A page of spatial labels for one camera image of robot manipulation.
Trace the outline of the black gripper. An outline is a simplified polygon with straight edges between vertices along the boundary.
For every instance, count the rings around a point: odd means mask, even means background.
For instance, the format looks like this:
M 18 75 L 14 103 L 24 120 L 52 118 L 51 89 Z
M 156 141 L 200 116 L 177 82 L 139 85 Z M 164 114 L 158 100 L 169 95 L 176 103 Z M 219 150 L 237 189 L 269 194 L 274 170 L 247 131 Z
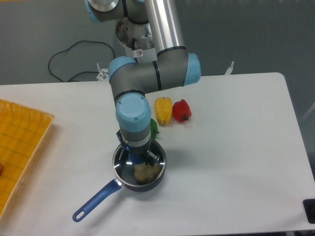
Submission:
M 116 136 L 120 145 L 127 150 L 129 160 L 144 160 L 145 164 L 154 167 L 160 164 L 160 154 L 150 151 L 151 139 L 141 141 L 123 140 L 121 131 Z

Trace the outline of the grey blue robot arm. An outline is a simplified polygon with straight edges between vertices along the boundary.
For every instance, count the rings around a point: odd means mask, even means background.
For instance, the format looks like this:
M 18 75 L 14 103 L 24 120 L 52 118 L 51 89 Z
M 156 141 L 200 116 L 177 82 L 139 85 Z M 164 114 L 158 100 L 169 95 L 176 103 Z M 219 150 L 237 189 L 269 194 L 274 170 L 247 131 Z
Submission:
M 88 0 L 96 22 L 127 19 L 149 26 L 157 58 L 139 63 L 134 57 L 118 57 L 108 66 L 120 126 L 118 137 L 133 164 L 155 165 L 159 155 L 151 150 L 151 109 L 147 93 L 187 86 L 201 78 L 198 56 L 184 46 L 175 2 L 172 0 Z

